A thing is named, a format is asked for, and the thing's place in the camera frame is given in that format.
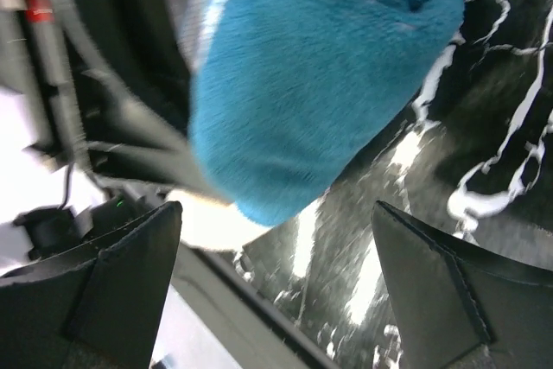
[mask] blue fuzzy cloth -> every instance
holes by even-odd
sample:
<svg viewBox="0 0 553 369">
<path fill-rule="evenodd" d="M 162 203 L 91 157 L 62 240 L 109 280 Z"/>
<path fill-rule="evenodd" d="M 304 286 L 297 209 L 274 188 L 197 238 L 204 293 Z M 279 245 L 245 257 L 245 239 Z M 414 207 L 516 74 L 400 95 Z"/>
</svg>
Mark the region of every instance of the blue fuzzy cloth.
<svg viewBox="0 0 553 369">
<path fill-rule="evenodd" d="M 413 97 L 463 10 L 226 0 L 194 82 L 191 139 L 207 179 L 260 225 L 295 216 Z"/>
</svg>

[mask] blue microfiber mitt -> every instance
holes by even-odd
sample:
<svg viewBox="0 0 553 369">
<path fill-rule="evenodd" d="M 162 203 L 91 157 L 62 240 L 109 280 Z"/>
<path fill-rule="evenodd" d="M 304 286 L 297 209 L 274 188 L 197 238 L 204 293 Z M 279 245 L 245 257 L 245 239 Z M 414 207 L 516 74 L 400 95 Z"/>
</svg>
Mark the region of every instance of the blue microfiber mitt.
<svg viewBox="0 0 553 369">
<path fill-rule="evenodd" d="M 463 0 L 227 0 L 194 85 L 191 139 L 247 218 L 299 213 L 405 106 Z"/>
</svg>

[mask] black cable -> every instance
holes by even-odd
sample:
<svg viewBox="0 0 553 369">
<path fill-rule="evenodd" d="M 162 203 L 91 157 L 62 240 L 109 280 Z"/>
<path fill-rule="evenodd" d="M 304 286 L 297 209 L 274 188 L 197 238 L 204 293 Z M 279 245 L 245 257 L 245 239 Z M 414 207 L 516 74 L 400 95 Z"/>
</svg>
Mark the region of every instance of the black cable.
<svg viewBox="0 0 553 369">
<path fill-rule="evenodd" d="M 105 196 L 105 198 L 106 198 L 107 200 L 109 200 L 109 199 L 115 197 L 115 194 L 113 193 L 113 191 L 112 191 L 111 189 L 107 188 L 106 186 L 102 185 L 102 184 L 99 182 L 98 178 L 94 175 L 94 173 L 92 173 L 92 172 L 86 172 L 86 177 L 88 177 L 88 179 L 92 182 L 92 184 L 93 184 L 96 188 L 98 188 L 98 190 L 99 190 L 100 192 L 102 192 L 102 193 L 104 194 L 104 196 Z"/>
<path fill-rule="evenodd" d="M 61 202 L 59 209 L 64 209 L 67 206 L 67 203 L 69 202 L 69 197 L 71 196 L 71 177 L 73 175 L 73 166 L 73 162 L 67 165 L 66 177 L 64 180 L 63 201 Z"/>
</svg>

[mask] wet black surface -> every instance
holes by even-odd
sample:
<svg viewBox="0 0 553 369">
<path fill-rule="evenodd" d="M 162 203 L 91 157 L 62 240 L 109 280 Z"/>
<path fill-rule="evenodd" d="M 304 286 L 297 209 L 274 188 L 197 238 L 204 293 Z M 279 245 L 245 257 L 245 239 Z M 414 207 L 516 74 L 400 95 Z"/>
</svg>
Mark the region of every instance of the wet black surface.
<svg viewBox="0 0 553 369">
<path fill-rule="evenodd" d="M 468 0 L 461 36 L 417 98 L 330 191 L 225 256 L 340 367 L 407 367 L 372 239 L 376 200 L 553 269 L 551 4 Z"/>
</svg>

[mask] white foam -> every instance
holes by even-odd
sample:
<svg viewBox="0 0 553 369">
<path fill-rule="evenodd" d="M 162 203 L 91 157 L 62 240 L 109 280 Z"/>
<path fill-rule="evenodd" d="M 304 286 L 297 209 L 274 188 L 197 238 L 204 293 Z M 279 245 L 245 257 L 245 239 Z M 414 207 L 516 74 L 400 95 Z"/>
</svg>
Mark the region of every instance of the white foam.
<svg viewBox="0 0 553 369">
<path fill-rule="evenodd" d="M 382 269 L 378 259 L 377 246 L 374 239 L 371 239 L 352 298 L 346 305 L 351 323 L 360 325 L 365 320 L 366 312 L 373 304 L 373 299 L 377 294 L 378 280 L 381 276 Z"/>
<path fill-rule="evenodd" d="M 322 199 L 315 200 L 296 218 L 297 239 L 292 273 L 298 278 L 304 278 L 308 274 L 321 202 Z"/>
<path fill-rule="evenodd" d="M 521 194 L 528 192 L 536 183 L 539 177 L 539 170 L 535 179 L 525 186 L 522 182 L 522 174 L 524 168 L 530 159 L 534 159 L 538 162 L 541 169 L 541 162 L 545 153 L 545 146 L 543 144 L 543 138 L 553 131 L 553 113 L 551 113 L 548 124 L 544 126 L 542 135 L 538 140 L 538 144 L 529 144 L 527 146 L 528 156 L 520 164 L 518 169 L 514 172 L 509 186 L 506 190 L 497 192 L 496 194 L 483 195 L 467 190 L 468 181 L 477 173 L 488 173 L 493 164 L 497 163 L 505 150 L 505 147 L 511 140 L 512 135 L 520 129 L 531 105 L 536 99 L 537 94 L 542 88 L 543 75 L 544 75 L 544 62 L 545 45 L 549 42 L 551 26 L 553 24 L 553 6 L 550 9 L 550 13 L 547 16 L 545 28 L 543 30 L 542 43 L 540 51 L 537 54 L 537 75 L 524 99 L 518 105 L 516 111 L 511 117 L 509 128 L 505 139 L 499 146 L 495 156 L 480 162 L 473 168 L 471 168 L 460 180 L 457 189 L 451 194 L 448 199 L 448 212 L 454 218 L 460 221 L 461 229 L 464 231 L 472 232 L 478 227 L 478 219 L 493 216 L 502 212 L 510 203 L 512 203 Z"/>
<path fill-rule="evenodd" d="M 439 125 L 439 122 L 428 119 L 429 106 L 435 98 L 443 72 L 451 67 L 453 63 L 453 55 L 457 46 L 465 42 L 460 32 L 454 35 L 452 41 L 455 43 L 446 46 L 432 68 L 430 68 L 429 73 L 424 78 L 418 97 L 416 97 L 411 105 L 411 108 L 415 112 L 416 123 L 422 128 L 423 133 Z"/>
<path fill-rule="evenodd" d="M 476 42 L 489 42 L 490 39 L 492 39 L 492 36 L 495 35 L 495 33 L 499 30 L 499 27 L 501 24 L 507 19 L 509 16 L 509 12 L 511 11 L 511 4 L 508 0 L 495 0 L 497 4 L 501 6 L 501 14 L 499 15 L 499 18 L 496 19 L 496 21 L 492 24 L 492 28 L 487 33 L 486 36 L 481 37 Z"/>
</svg>

